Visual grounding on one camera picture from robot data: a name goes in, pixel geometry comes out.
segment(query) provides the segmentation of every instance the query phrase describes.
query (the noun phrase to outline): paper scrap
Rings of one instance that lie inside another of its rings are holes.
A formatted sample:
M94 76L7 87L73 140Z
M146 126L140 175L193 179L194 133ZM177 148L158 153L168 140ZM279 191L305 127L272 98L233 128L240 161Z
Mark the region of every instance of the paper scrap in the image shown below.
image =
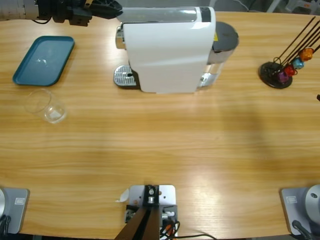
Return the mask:
M119 200L116 200L116 203L124 203L129 199L129 189L127 188L120 196Z

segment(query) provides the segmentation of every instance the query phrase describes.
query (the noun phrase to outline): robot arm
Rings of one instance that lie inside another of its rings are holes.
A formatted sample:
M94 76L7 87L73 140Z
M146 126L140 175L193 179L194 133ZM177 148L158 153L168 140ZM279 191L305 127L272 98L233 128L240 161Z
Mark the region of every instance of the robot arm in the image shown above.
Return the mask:
M0 0L0 21L13 19L69 20L70 25L88 26L92 16L113 19L122 14L115 0Z

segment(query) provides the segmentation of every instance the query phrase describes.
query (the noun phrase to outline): black base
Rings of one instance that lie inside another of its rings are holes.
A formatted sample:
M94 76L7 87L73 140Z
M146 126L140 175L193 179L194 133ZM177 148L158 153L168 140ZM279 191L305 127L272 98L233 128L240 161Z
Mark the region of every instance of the black base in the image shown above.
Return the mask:
M276 89L284 89L292 84L293 79L290 76L288 81L282 83L279 82L275 76L272 76L271 73L275 71L279 66L280 64L276 62L266 62L260 66L258 74L262 82L264 82L268 86Z

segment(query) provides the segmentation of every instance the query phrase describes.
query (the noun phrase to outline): cable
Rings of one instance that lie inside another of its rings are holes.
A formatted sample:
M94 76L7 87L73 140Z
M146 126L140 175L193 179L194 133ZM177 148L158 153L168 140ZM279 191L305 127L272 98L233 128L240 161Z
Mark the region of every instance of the cable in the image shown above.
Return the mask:
M242 6L242 7L244 7L244 8L249 12L250 8L249 8L249 7L247 7L246 5L244 5L240 0L233 0L233 1L235 1L235 2L237 2L237 3L239 3L239 4L241 4L241 6Z
M248 12L251 10L252 6L257 2L257 0L253 0L250 4L250 6L248 7Z
M33 22L35 22L36 24L47 24L48 22L50 22L50 20L51 20L51 17L50 17L50 19L49 20L47 20L47 21L44 21L44 22L40 22L40 21L37 21L37 20L32 20Z
M180 227L179 221L176 221L176 222L173 222L172 220L167 221L167 224L164 225L160 230L160 239L162 239L163 237L166 237L164 238L164 240L209 237L212 240L217 240L214 236L207 233L188 235L188 236L176 236L176 233L178 232L179 227Z
M198 235L189 235L189 236L171 236L169 239L189 239L189 238L198 238L198 237L209 237L213 240L217 240L214 236L211 236L210 234L198 234Z

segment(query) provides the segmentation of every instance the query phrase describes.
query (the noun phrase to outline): label sticker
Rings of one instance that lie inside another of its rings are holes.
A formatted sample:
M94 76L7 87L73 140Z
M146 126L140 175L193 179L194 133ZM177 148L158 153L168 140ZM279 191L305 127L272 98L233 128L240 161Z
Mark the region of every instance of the label sticker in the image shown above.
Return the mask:
M297 198L296 198L296 196L287 196L286 197L286 202L288 204L296 204L297 203Z
M14 201L14 205L23 205L25 204L25 198L16 197Z

